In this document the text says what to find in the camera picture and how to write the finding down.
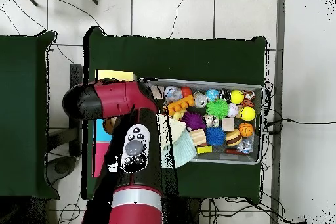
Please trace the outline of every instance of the blue spiky ball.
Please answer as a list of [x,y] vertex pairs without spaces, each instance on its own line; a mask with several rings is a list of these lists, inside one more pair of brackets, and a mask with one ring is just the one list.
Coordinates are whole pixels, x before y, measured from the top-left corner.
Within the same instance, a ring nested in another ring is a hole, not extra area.
[[205,130],[207,143],[210,146],[221,146],[225,140],[225,132],[221,127],[210,127]]

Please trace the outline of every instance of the robot control buttons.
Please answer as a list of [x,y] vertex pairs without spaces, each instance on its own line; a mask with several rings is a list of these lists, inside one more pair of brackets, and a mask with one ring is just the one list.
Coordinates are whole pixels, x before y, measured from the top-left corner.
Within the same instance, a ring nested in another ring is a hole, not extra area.
[[144,151],[144,145],[139,140],[132,140],[126,144],[125,150],[130,156],[138,156]]
[[132,126],[126,136],[121,156],[121,168],[126,173],[135,173],[147,166],[150,132],[144,125]]

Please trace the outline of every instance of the gray button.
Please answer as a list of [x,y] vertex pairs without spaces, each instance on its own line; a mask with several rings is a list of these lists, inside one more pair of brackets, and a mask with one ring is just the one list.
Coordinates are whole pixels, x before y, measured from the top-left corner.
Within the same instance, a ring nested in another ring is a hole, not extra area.
[[144,151],[144,145],[140,141],[132,140],[126,144],[125,150],[130,156],[138,156]]

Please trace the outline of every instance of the plastic bin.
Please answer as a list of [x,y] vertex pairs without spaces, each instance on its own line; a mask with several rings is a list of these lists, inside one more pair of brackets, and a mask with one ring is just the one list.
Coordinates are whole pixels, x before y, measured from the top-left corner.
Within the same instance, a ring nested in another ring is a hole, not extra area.
[[[263,155],[263,129],[264,129],[264,87],[260,85],[242,85],[232,83],[216,83],[216,82],[203,82],[203,81],[184,81],[173,79],[158,79],[157,81],[149,81],[152,85],[157,86],[175,86],[175,87],[189,87],[192,92],[200,91],[205,94],[208,89],[228,89],[228,90],[248,90],[255,92],[255,99],[253,103],[256,112],[256,117],[249,123],[255,128],[253,135],[253,152],[248,155],[226,154],[225,149],[228,147],[226,143],[222,146],[213,146],[213,152],[206,154],[197,154],[191,162],[213,162],[213,163],[227,163],[227,164],[258,164]],[[189,112],[197,112],[205,115],[205,108],[199,109],[193,106],[188,107]],[[243,123],[242,119],[234,118],[235,128]]]

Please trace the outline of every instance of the green tablecloth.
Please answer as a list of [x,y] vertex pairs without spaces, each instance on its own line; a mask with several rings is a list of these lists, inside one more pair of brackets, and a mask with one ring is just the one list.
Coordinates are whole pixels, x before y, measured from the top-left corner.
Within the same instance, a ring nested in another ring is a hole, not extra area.
[[0,35],[0,196],[57,198],[45,180],[46,50],[55,38]]
[[[95,70],[132,71],[138,78],[154,77],[263,85],[266,39],[156,39],[104,36],[92,27],[84,38],[89,80]],[[88,156],[92,152],[93,123],[89,122]],[[93,196],[91,159],[87,161],[87,196]],[[249,197],[259,201],[260,164],[189,162],[178,168],[181,196]]]

